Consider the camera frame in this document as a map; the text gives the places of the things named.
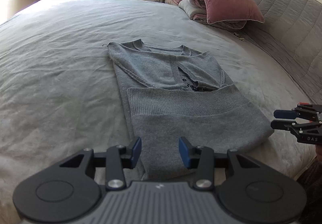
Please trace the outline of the small brown debris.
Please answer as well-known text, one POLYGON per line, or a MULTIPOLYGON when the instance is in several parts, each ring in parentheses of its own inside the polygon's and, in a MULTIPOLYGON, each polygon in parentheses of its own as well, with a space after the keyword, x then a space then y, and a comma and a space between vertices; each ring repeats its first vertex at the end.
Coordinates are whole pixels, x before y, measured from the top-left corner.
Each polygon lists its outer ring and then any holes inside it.
POLYGON ((237 32, 234 32, 234 36, 238 37, 238 39, 241 40, 241 41, 245 40, 245 38, 240 36, 240 34, 238 34, 237 32))

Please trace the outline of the folded grey pink quilt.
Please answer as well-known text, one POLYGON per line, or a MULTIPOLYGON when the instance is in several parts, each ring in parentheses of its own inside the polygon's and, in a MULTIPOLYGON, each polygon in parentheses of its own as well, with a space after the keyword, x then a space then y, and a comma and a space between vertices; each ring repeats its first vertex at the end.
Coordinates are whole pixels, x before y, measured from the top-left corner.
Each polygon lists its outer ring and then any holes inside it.
POLYGON ((188 17, 204 25, 210 25, 227 31, 238 31, 242 29, 247 21, 220 21, 213 24, 207 22, 206 4, 204 0, 182 0, 179 2, 179 8, 185 11, 188 17))

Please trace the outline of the grey knit sweater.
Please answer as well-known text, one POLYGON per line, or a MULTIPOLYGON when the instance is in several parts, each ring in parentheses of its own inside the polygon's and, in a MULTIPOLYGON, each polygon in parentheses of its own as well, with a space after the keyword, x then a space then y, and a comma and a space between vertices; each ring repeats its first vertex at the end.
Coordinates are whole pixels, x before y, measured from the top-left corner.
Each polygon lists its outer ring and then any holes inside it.
POLYGON ((129 134, 142 139, 142 180, 188 173, 179 154, 180 137, 225 153, 248 152, 273 133, 266 116, 209 52, 141 40, 111 42, 107 52, 129 134))

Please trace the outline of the grey quilted headboard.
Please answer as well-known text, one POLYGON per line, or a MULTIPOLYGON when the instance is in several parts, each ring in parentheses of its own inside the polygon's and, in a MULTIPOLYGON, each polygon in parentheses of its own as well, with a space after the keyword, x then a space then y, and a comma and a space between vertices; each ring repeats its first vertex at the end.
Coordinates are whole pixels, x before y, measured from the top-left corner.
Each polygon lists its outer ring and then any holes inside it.
POLYGON ((248 21, 240 35, 270 55, 313 103, 321 103, 321 3, 254 1, 265 22, 248 21))

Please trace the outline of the grey bed sheet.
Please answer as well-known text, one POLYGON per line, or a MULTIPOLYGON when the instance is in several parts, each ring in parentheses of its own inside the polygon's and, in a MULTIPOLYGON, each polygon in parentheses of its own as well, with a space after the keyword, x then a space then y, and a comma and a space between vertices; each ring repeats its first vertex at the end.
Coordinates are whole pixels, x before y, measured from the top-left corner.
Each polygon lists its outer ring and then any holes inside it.
POLYGON ((1 223, 19 223, 15 187, 84 149, 129 141, 107 45, 209 51, 268 117, 309 98, 263 50, 191 21, 178 7, 136 0, 42 0, 1 24, 1 223))

